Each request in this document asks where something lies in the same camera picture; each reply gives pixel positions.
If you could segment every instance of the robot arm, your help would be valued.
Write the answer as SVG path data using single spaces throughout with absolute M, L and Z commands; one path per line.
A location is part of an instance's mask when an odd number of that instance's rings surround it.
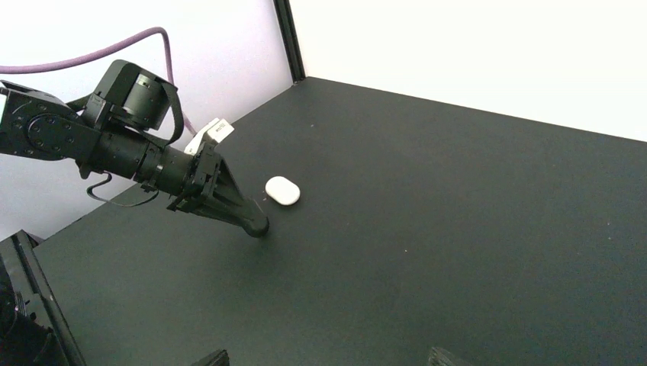
M 108 179 L 116 174 L 145 191 L 175 196 L 170 210 L 232 223 L 254 237 L 267 233 L 267 216 L 240 193 L 216 142 L 204 138 L 194 155 L 169 146 L 182 135 L 183 124 L 177 88 L 166 80 L 117 60 L 92 94 L 68 104 L 42 91 L 2 84 L 0 153 L 74 159 L 84 179 L 90 172 L 108 173 Z M 165 141 L 146 131 L 159 129 L 169 107 L 175 132 Z

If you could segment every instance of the black cable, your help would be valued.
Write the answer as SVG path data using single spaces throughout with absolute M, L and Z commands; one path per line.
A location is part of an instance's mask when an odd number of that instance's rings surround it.
M 110 174 L 110 173 L 105 173 L 105 174 L 108 175 L 108 177 L 105 180 L 100 181 L 96 185 L 91 185 L 91 186 L 88 187 L 88 189 L 85 190 L 85 192 L 88 194 L 88 196 L 90 196 L 90 198 L 93 198 L 93 199 L 95 199 L 97 201 L 105 202 L 106 204 L 113 204 L 113 205 L 119 206 L 119 207 L 137 207 L 137 206 L 140 206 L 142 204 L 147 204 L 147 203 L 151 202 L 152 200 L 157 198 L 157 195 L 159 194 L 159 191 L 155 191 L 155 194 L 153 196 L 148 197 L 144 201 L 137 202 L 136 204 L 119 204 L 119 203 L 111 201 L 111 200 L 106 200 L 105 198 L 101 198 L 101 197 L 96 196 L 92 192 L 93 189 L 95 189 L 97 187 L 101 187 L 102 185 L 106 185 L 108 182 L 110 182 L 112 180 L 112 174 Z

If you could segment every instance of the white object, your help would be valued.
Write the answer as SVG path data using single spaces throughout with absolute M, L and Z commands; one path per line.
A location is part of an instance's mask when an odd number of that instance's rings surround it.
M 284 177 L 274 177 L 268 180 L 265 184 L 265 192 L 283 206 L 294 204 L 301 196 L 299 187 Z
M 216 140 L 216 142 L 221 143 L 225 137 L 229 136 L 233 132 L 233 127 L 225 119 L 214 119 L 209 122 L 207 126 L 202 127 L 198 133 L 195 134 L 193 139 L 188 143 L 184 148 L 184 153 L 189 155 L 195 155 L 200 147 L 200 142 L 202 142 L 202 137 L 207 134 L 211 139 Z

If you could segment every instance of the black table surface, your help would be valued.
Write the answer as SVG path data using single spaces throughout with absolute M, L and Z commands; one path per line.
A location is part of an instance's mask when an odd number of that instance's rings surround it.
M 647 144 L 313 78 L 234 126 L 266 238 L 164 197 L 37 248 L 90 365 L 647 363 Z

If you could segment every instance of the white backdrop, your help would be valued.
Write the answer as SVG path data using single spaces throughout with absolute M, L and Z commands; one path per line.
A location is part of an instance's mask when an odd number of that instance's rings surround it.
M 647 141 L 643 0 L 291 0 L 309 76 Z
M 183 111 L 196 127 L 215 117 L 235 121 L 291 85 L 271 0 L 39 0 L 31 2 L 29 9 L 7 2 L 2 14 L 0 64 L 7 66 L 81 56 L 148 27 L 164 27 Z M 166 77 L 163 43 L 156 35 L 88 65 L 0 78 L 70 101 L 94 90 L 114 59 L 126 59 Z M 170 136 L 172 122 L 167 118 L 164 124 L 161 134 Z M 185 131 L 180 147 L 189 137 Z M 92 175 L 83 181 L 71 160 L 39 162 L 0 155 L 0 239 L 19 229 L 47 237 L 79 219 L 99 205 L 85 195 L 85 188 L 101 179 Z M 130 185 L 116 178 L 97 193 L 113 197 Z

